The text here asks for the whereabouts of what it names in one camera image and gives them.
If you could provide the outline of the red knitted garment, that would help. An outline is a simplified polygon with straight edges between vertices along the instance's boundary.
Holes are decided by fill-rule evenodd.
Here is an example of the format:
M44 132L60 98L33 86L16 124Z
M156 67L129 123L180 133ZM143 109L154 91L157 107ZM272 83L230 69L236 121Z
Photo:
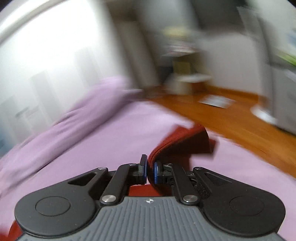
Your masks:
M196 124L193 128L177 126L166 136L150 153L147 160L148 180L152 185L135 185L130 187L128 196L164 196L171 194L169 188L155 187L154 163L172 163L181 165L185 171L189 171L190 157L193 154L212 154L216 140L208 136L204 126ZM22 234L18 224L14 221L9 233L1 230L1 240L17 240Z

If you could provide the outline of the purple bed blanket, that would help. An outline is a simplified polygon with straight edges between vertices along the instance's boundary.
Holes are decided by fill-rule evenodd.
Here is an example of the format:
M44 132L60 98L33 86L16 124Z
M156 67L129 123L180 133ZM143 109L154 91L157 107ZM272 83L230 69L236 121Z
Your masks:
M177 125L190 128L192 122L148 101L128 104L1 199L1 232L9 232L15 205L23 196L96 167L115 170L122 164L137 163ZM192 156L190 166L204 167L278 196L286 208L279 234L295 240L295 178L216 133L210 132L209 137L216 141L214 153Z

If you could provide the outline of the purple pillow roll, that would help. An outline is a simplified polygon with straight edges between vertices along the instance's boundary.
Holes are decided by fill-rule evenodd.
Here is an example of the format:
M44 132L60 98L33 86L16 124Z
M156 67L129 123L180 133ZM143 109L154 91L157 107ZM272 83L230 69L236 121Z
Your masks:
M1 191L19 184L70 149L141 93L126 79L103 80L47 130L16 145L1 158Z

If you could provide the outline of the paper on floor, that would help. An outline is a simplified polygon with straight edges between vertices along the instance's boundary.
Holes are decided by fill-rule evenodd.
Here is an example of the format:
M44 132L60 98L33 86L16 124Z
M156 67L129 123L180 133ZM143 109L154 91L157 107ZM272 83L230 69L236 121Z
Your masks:
M199 103L223 109L229 108L234 102L235 100L219 95L207 95L199 100Z

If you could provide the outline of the white stool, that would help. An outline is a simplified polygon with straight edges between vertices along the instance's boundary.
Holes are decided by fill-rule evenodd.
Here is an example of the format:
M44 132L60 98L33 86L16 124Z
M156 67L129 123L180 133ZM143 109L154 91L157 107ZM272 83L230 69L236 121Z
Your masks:
M193 85L204 84L210 81L212 77L210 75L196 73L189 75L171 74L165 81L164 89L166 93L173 95L192 95Z

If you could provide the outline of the white wardrobe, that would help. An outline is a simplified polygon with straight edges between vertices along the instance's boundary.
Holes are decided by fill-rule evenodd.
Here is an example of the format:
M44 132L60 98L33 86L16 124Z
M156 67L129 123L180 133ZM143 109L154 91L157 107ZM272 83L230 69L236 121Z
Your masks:
M127 76L103 1L1 1L1 145L45 130L102 79Z

